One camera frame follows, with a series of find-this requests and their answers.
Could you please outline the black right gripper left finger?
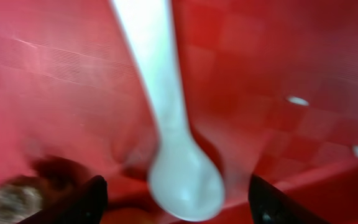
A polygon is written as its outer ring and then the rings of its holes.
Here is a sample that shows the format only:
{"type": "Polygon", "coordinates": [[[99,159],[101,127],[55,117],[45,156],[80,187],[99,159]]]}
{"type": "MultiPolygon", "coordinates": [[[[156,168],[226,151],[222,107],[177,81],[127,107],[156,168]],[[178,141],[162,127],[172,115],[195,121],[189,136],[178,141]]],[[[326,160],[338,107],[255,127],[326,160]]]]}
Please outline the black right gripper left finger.
{"type": "Polygon", "coordinates": [[[99,224],[108,206],[105,179],[96,175],[48,208],[18,224],[99,224]]]}

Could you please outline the orange carrot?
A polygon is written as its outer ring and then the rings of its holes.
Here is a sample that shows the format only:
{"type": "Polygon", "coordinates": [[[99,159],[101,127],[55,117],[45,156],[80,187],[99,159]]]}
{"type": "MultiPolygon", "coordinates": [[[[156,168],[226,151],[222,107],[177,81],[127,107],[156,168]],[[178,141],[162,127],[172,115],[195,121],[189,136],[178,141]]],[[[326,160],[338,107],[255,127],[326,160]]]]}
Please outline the orange carrot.
{"type": "Polygon", "coordinates": [[[135,207],[112,208],[103,213],[100,224],[157,224],[162,215],[135,207]]]}

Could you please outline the white plastic spoon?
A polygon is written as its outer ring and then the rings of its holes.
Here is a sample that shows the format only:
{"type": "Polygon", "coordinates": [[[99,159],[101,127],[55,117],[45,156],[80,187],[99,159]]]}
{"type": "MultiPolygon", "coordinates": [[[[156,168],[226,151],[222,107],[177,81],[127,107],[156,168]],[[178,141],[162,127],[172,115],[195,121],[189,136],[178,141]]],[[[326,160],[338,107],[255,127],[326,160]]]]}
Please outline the white plastic spoon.
{"type": "Polygon", "coordinates": [[[149,169],[154,200],[189,222],[215,217],[225,198],[223,178],[191,135],[169,0],[111,1],[139,69],[158,130],[149,169]]]}

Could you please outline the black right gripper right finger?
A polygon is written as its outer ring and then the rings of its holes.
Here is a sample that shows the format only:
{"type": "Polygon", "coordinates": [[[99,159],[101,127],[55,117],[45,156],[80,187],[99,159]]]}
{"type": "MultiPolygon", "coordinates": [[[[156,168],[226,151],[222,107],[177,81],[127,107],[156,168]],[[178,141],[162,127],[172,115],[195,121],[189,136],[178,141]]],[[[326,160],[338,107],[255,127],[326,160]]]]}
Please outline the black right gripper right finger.
{"type": "Polygon", "coordinates": [[[250,178],[248,201],[256,224],[328,224],[254,174],[250,178]]]}

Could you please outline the red plastic tray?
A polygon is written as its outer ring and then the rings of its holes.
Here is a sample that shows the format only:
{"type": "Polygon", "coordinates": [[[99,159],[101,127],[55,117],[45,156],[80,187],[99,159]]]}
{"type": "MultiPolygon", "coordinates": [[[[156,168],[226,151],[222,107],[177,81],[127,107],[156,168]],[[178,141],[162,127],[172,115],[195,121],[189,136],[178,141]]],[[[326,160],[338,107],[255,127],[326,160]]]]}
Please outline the red plastic tray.
{"type": "MultiPolygon", "coordinates": [[[[255,173],[329,223],[358,223],[358,1],[173,1],[191,130],[226,187],[214,223],[250,223],[255,173]]],[[[151,199],[157,137],[108,1],[0,1],[0,182],[48,156],[103,175],[113,207],[151,199]]]]}

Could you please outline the brown food scrap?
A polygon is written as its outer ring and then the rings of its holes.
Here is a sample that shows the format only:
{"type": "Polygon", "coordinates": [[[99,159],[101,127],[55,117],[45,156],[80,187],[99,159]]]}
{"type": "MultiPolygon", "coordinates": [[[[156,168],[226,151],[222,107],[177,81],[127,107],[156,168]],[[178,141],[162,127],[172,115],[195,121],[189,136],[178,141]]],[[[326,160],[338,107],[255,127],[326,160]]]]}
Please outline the brown food scrap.
{"type": "Polygon", "coordinates": [[[19,223],[43,206],[38,178],[20,175],[0,183],[0,224],[19,223]]]}

